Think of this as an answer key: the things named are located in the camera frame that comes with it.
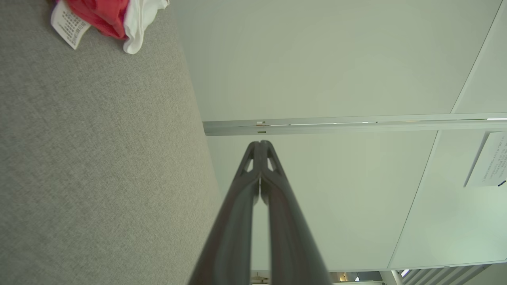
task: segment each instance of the white care label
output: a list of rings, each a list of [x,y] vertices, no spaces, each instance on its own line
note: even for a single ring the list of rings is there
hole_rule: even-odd
[[[507,177],[507,132],[492,132],[481,150],[467,186],[498,186]]]
[[[51,25],[73,49],[78,47],[81,38],[90,27],[88,22],[72,12],[65,0],[60,0],[53,9]]]

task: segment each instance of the red fabric fold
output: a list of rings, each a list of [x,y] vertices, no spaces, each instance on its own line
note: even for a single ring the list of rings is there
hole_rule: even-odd
[[[72,11],[104,35],[126,40],[123,19],[129,0],[66,0]]]

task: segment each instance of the gray fabric surface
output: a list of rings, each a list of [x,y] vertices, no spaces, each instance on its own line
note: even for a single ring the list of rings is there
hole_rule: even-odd
[[[185,284],[218,210],[171,6],[136,55],[2,1],[0,283]]]

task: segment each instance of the clothing tag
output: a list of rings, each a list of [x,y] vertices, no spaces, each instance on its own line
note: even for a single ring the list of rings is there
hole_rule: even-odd
[[[68,7],[65,0],[58,1],[51,14],[51,25],[56,32],[73,48],[78,48],[90,24],[83,21]]]

